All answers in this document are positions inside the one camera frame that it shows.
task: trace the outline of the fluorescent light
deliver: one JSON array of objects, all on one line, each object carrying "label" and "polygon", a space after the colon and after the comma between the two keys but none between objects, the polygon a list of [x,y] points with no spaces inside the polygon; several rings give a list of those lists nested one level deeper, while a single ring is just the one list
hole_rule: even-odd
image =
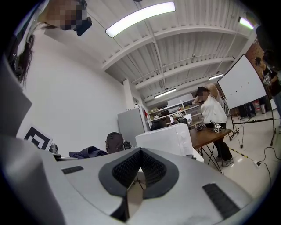
[{"label": "fluorescent light", "polygon": [[176,89],[174,88],[174,89],[169,90],[169,91],[167,91],[167,92],[164,92],[164,93],[162,93],[162,94],[160,94],[160,95],[156,95],[156,96],[154,96],[154,98],[162,97],[162,96],[164,96],[164,95],[166,95],[166,94],[169,94],[169,93],[174,92],[175,90],[176,90]]},{"label": "fluorescent light", "polygon": [[151,16],[156,16],[166,12],[174,12],[176,10],[174,2],[165,2],[157,5],[152,5],[147,8],[138,10],[123,19],[119,20],[111,27],[109,27],[105,32],[110,37],[115,37],[117,34],[127,29],[131,25],[138,23],[144,19],[150,18]]},{"label": "fluorescent light", "polygon": [[244,25],[244,26],[250,28],[251,30],[254,29],[254,27],[252,26],[252,24],[250,24],[250,22],[249,22],[247,19],[243,18],[243,17],[239,17],[238,22],[241,23],[242,25]]},{"label": "fluorescent light", "polygon": [[209,80],[216,79],[216,78],[219,78],[219,77],[221,77],[221,76],[223,76],[223,74],[219,74],[219,75],[216,75],[216,76],[212,76],[212,77],[209,78]]}]

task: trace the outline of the yellow-black tape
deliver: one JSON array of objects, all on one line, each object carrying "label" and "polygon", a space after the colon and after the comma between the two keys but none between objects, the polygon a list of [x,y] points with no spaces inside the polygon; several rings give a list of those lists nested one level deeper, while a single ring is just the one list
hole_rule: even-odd
[{"label": "yellow-black tape", "polygon": [[232,151],[234,151],[234,152],[236,152],[236,153],[238,153],[238,154],[241,155],[241,156],[244,156],[245,158],[249,158],[249,157],[245,156],[244,154],[242,154],[242,153],[240,153],[240,152],[238,152],[238,151],[236,151],[236,150],[234,150],[234,149],[231,149],[231,148],[229,148],[229,149],[232,150]]}]

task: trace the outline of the black grip strip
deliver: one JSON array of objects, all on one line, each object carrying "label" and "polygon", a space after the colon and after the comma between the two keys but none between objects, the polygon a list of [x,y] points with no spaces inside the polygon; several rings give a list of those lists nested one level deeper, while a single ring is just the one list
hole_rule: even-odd
[{"label": "black grip strip", "polygon": [[71,174],[71,173],[74,173],[74,172],[77,172],[77,171],[81,171],[83,169],[84,168],[82,166],[76,166],[76,167],[70,167],[70,168],[62,169],[62,172],[64,174]]},{"label": "black grip strip", "polygon": [[179,178],[175,164],[147,149],[138,148],[105,164],[99,171],[99,180],[109,194],[126,198],[127,188],[140,167],[147,182],[143,199],[163,196]]},{"label": "black grip strip", "polygon": [[207,184],[202,187],[223,219],[237,213],[238,206],[216,184]]}]

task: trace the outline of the floor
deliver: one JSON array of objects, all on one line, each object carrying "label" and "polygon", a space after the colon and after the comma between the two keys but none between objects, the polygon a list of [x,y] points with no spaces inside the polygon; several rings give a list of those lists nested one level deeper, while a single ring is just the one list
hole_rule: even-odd
[{"label": "floor", "polygon": [[[276,135],[274,137],[273,146],[278,158],[281,158],[281,134],[279,134],[279,124],[280,117],[276,110],[274,112],[274,124],[276,127]],[[253,120],[262,120],[271,118],[271,112],[267,112],[266,114],[257,113],[255,117],[250,119]],[[236,123],[240,121],[237,117],[234,118]],[[227,127],[232,129],[231,118],[228,118]],[[270,142],[273,135],[273,125],[272,121],[265,121],[259,123],[249,123],[245,125],[236,125],[239,128],[238,136],[235,135],[233,139],[230,141],[229,137],[226,136],[224,141],[227,145],[248,156],[252,160],[261,161],[264,159],[264,149],[270,146]],[[239,141],[242,143],[243,140],[243,148],[240,148]],[[262,164],[260,168],[258,168],[252,160],[243,157],[242,155],[231,151],[232,156],[235,158],[235,162],[229,166],[224,168],[224,175],[239,184],[244,190],[246,190],[253,198],[257,198],[261,196],[265,191],[269,189],[270,186],[270,178],[269,173],[267,171],[266,165]],[[217,156],[216,148],[214,150],[215,157]],[[205,163],[208,163],[208,158],[206,155],[203,155],[205,159]],[[266,159],[264,163],[267,164],[268,169],[270,171],[270,176],[272,182],[274,182],[274,177],[280,169],[281,160],[278,160],[275,155],[273,149],[266,149]],[[209,164],[210,168],[216,170],[212,163]],[[129,214],[132,216],[138,209],[142,202],[142,189],[138,183],[135,183],[128,191],[128,204],[129,204]]]}]

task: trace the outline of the sneaker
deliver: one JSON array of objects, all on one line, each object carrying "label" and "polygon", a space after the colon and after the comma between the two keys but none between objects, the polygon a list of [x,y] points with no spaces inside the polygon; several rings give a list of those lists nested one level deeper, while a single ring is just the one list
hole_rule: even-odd
[{"label": "sneaker", "polygon": [[228,160],[228,161],[224,161],[223,160],[223,167],[227,167],[227,166],[229,166],[232,163],[234,163],[234,158],[233,157],[230,160]]},{"label": "sneaker", "polygon": [[221,163],[221,157],[216,157],[216,161],[217,161],[217,163]]}]

